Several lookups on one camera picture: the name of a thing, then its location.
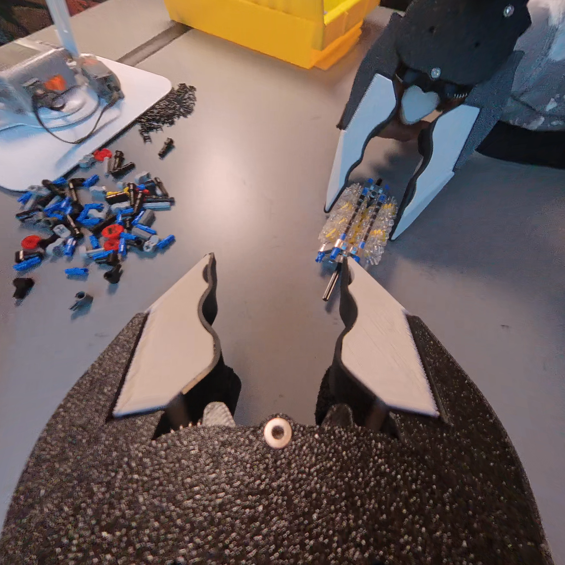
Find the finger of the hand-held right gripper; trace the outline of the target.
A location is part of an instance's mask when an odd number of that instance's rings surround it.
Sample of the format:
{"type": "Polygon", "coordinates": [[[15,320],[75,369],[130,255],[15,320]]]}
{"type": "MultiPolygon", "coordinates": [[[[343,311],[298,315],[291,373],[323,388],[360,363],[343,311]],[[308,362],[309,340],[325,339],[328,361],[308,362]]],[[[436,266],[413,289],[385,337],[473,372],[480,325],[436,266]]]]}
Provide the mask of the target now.
{"type": "Polygon", "coordinates": [[[454,176],[479,112],[477,107],[461,104],[441,114],[424,131],[423,157],[406,186],[390,231],[391,240],[414,222],[454,176]]]}
{"type": "Polygon", "coordinates": [[[347,187],[351,172],[363,160],[369,141],[395,137],[406,124],[399,116],[403,88],[398,72],[358,72],[338,123],[339,136],[328,181],[324,212],[329,213],[347,187]]]}

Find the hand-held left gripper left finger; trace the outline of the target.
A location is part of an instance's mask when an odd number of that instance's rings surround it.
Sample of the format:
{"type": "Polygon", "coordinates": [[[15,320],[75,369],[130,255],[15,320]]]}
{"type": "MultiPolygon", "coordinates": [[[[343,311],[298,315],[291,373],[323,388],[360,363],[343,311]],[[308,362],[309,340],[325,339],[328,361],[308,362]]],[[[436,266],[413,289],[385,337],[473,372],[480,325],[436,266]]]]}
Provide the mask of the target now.
{"type": "Polygon", "coordinates": [[[214,402],[235,414],[241,380],[212,327],[216,290],[216,258],[206,254],[147,309],[114,417],[164,410],[169,418],[201,418],[214,402]]]}

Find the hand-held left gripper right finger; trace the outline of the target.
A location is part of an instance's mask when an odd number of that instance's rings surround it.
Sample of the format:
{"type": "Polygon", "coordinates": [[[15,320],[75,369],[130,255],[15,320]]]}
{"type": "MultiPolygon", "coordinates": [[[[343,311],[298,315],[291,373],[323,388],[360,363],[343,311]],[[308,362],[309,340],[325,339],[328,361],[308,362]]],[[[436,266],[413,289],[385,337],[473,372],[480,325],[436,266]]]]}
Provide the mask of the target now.
{"type": "Polygon", "coordinates": [[[415,336],[416,317],[352,259],[342,262],[340,288],[344,328],[320,385],[318,417],[342,404],[354,418],[439,417],[440,401],[415,336]]]}

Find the transparent brick engine model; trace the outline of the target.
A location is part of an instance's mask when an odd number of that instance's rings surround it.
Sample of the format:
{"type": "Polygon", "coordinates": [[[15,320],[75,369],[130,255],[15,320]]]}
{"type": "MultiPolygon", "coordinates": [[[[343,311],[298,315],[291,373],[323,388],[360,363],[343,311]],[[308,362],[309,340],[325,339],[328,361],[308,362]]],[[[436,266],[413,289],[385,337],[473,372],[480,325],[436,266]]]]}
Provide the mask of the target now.
{"type": "Polygon", "coordinates": [[[345,259],[364,268],[378,265],[396,213],[397,202],[382,178],[353,183],[337,198],[319,234],[315,258],[320,265],[333,266],[323,301],[330,300],[345,259]]]}

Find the yellow plastic bin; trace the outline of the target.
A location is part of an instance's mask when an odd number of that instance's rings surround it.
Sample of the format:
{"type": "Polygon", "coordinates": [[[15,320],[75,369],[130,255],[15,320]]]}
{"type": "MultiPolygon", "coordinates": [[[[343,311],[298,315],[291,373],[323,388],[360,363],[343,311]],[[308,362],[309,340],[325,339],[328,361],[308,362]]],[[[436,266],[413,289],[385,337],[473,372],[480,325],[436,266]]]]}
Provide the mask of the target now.
{"type": "Polygon", "coordinates": [[[165,1],[171,20],[310,69],[329,69],[357,43],[380,1],[165,1]]]}

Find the person's right forearm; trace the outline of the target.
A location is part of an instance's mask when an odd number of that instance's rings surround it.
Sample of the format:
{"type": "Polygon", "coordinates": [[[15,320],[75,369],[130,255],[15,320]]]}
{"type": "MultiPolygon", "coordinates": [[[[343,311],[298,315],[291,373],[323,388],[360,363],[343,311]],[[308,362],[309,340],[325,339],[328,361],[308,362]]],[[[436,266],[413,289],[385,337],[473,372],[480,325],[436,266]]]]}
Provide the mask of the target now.
{"type": "Polygon", "coordinates": [[[498,123],[477,152],[518,164],[564,169],[564,1],[529,1],[532,24],[498,123]]]}

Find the grey desk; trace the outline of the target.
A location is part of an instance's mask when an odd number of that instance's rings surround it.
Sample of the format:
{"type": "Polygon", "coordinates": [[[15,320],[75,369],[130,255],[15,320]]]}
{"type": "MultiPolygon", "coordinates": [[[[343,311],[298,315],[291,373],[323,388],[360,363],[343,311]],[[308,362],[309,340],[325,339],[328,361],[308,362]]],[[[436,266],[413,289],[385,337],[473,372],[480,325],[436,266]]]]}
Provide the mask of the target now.
{"type": "MultiPolygon", "coordinates": [[[[176,198],[157,218],[176,243],[154,258],[129,254],[117,286],[102,269],[83,286],[62,262],[44,263],[18,305],[12,265],[25,234],[17,195],[1,191],[1,522],[69,389],[134,314],[208,252],[217,261],[214,327],[242,380],[236,421],[285,413],[314,423],[343,327],[336,302],[322,301],[327,275],[315,264],[336,123],[390,14],[374,10],[354,50],[328,71],[194,30],[175,37],[162,1],[107,1],[78,15],[87,28],[97,17],[117,23],[104,57],[197,90],[193,114],[151,144],[137,128],[112,144],[176,198]],[[160,160],[169,137],[175,148],[160,160]],[[73,313],[81,291],[93,304],[73,313]]],[[[554,562],[564,564],[564,172],[474,154],[371,273],[422,318],[498,414],[554,562]]]]}

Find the pile of mixed brick parts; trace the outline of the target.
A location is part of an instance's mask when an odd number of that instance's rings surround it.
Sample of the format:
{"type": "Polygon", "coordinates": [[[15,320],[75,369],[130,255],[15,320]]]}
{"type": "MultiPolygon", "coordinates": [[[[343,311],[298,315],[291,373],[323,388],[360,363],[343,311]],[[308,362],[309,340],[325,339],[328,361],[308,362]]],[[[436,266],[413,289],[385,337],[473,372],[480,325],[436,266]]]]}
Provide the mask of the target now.
{"type": "Polygon", "coordinates": [[[114,187],[102,185],[98,174],[62,176],[32,185],[18,198],[16,220],[22,227],[42,230],[25,236],[15,251],[12,269],[18,277],[49,259],[78,257],[84,266],[65,268],[67,279],[86,280],[89,265],[95,265],[115,286],[130,251],[154,255],[176,243],[174,235],[160,236],[154,227],[157,212],[175,205],[159,177],[141,172],[123,181],[136,166],[125,161],[123,152],[106,147],[88,154],[79,167],[88,171],[96,164],[105,166],[105,180],[117,180],[114,187]]]}

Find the heap of black pins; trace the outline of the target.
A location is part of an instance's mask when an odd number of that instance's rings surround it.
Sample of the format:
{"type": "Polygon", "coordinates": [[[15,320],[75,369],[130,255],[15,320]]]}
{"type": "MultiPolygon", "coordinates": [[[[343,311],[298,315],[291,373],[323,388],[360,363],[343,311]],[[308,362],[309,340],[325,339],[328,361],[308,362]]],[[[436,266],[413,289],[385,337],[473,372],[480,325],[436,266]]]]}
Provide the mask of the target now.
{"type": "Polygon", "coordinates": [[[191,116],[197,100],[196,92],[195,86],[179,83],[145,110],[136,120],[143,142],[151,143],[154,132],[172,127],[181,118],[191,116]]]}

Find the white book stand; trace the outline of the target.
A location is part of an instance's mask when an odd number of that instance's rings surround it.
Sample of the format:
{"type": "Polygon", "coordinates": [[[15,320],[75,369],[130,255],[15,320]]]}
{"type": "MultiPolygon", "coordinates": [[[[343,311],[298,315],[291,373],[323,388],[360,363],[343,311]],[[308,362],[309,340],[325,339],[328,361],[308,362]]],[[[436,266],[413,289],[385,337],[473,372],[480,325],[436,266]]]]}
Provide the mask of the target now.
{"type": "Polygon", "coordinates": [[[46,4],[54,25],[11,43],[64,47],[74,57],[78,84],[61,94],[34,94],[30,114],[1,110],[4,191],[21,193],[42,179],[70,172],[88,153],[116,137],[172,88],[171,81],[161,75],[118,62],[114,55],[103,56],[109,54],[103,39],[117,31],[117,23],[97,17],[87,28],[79,16],[70,16],[64,1],[46,4]],[[107,104],[88,86],[79,67],[82,54],[95,55],[117,75],[124,93],[122,100],[107,104]]]}

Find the small grey motor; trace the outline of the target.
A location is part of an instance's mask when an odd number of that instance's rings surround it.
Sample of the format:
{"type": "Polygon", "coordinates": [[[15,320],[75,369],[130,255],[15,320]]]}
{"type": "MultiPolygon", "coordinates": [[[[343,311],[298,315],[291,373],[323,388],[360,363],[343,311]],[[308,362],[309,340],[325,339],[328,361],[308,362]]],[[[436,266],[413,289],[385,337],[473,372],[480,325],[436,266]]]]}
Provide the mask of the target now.
{"type": "Polygon", "coordinates": [[[88,86],[107,104],[114,104],[124,98],[117,75],[93,54],[82,54],[79,58],[81,74],[88,86]]]}

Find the grey battery box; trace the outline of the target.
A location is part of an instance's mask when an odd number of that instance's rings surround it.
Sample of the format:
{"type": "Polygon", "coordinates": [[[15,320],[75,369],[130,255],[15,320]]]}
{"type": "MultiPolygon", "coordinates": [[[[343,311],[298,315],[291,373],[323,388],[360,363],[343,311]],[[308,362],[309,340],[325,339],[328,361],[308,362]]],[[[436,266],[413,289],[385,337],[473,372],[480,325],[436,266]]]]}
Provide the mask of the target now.
{"type": "Polygon", "coordinates": [[[34,94],[61,94],[77,86],[74,57],[64,47],[16,42],[1,47],[1,110],[32,112],[34,94]]]}

